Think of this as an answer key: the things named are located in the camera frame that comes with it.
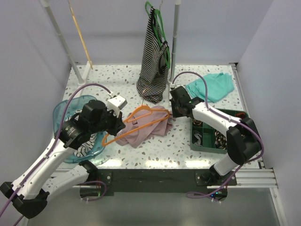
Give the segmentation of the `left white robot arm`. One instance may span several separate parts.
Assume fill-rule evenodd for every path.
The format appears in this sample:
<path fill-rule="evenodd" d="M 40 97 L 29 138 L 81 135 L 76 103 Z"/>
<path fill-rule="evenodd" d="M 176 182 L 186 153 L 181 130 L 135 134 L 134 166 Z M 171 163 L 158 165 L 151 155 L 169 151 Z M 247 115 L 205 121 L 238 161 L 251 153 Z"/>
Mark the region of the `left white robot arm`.
<path fill-rule="evenodd" d="M 106 131 L 117 135 L 125 125 L 121 109 L 127 104 L 120 96 L 113 97 L 105 104 L 99 100 L 90 100 L 81 112 L 74 114 L 68 121 L 61 120 L 59 129 L 35 163 L 18 179 L 4 182 L 1 192 L 15 209 L 24 217 L 31 219 L 46 207 L 52 185 L 47 185 L 56 168 L 93 134 Z"/>

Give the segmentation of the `pink tank top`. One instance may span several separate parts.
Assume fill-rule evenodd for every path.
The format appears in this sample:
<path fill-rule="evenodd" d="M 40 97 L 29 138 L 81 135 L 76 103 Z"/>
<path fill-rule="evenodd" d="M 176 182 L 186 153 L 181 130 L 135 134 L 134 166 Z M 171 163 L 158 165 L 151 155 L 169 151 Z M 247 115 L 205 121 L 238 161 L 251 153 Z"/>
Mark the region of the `pink tank top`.
<path fill-rule="evenodd" d="M 117 135 L 116 143 L 120 146 L 130 145 L 137 148 L 143 141 L 158 135 L 164 137 L 172 128 L 172 112 L 163 106 L 155 106 L 154 111 L 141 110 L 129 114 L 124 120 L 125 128 Z"/>

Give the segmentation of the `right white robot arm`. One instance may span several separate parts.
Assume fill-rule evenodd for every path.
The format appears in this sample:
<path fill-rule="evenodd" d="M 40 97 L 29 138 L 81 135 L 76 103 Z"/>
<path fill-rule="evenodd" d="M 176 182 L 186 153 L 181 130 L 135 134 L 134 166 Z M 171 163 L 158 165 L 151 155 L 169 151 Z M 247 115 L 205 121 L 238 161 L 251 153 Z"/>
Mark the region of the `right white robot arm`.
<path fill-rule="evenodd" d="M 258 152 L 263 151 L 263 142 L 251 118 L 234 117 L 211 107 L 199 97 L 191 98 L 184 86 L 171 89 L 170 95 L 174 117 L 186 116 L 201 121 L 226 138 L 226 155 L 212 165 L 209 172 L 201 178 L 220 185 L 233 169 L 244 165 Z"/>

